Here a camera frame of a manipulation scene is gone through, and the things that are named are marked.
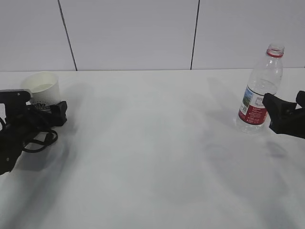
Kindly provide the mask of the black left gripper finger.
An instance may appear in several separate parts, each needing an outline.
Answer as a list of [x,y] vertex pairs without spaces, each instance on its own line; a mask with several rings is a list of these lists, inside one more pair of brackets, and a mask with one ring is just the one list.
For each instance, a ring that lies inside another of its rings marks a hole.
[[67,122],[66,111],[67,111],[67,102],[61,101],[58,104],[51,105],[51,123],[53,126],[63,126]]

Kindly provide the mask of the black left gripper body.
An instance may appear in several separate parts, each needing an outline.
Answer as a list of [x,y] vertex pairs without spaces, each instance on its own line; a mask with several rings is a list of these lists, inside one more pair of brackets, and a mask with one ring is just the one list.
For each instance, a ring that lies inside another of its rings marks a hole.
[[26,138],[34,138],[40,132],[51,133],[53,138],[58,138],[57,132],[53,131],[55,126],[53,126],[51,123],[51,110],[42,111],[33,105],[27,105],[23,115],[25,117],[26,124],[29,125]]

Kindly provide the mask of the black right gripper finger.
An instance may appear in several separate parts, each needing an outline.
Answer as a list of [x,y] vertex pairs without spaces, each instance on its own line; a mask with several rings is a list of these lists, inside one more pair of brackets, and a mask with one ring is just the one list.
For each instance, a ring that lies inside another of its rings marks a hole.
[[288,102],[266,93],[263,98],[263,105],[266,108],[270,119],[283,119],[293,114],[296,109],[296,102]]
[[305,91],[299,91],[296,96],[296,102],[300,106],[305,106]]

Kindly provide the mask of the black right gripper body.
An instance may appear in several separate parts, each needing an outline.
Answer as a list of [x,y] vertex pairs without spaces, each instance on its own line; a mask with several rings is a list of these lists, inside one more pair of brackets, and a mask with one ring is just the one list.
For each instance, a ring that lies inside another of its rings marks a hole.
[[305,137],[305,109],[281,109],[271,106],[268,108],[270,116],[269,128],[276,134],[290,135],[298,138]]

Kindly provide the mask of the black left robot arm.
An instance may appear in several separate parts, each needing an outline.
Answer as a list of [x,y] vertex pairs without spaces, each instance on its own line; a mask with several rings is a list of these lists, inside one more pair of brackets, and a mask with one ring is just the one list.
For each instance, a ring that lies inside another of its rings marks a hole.
[[0,120],[0,174],[11,172],[22,152],[35,154],[58,140],[55,127],[67,122],[67,102],[50,106],[49,112],[25,105],[17,113]]

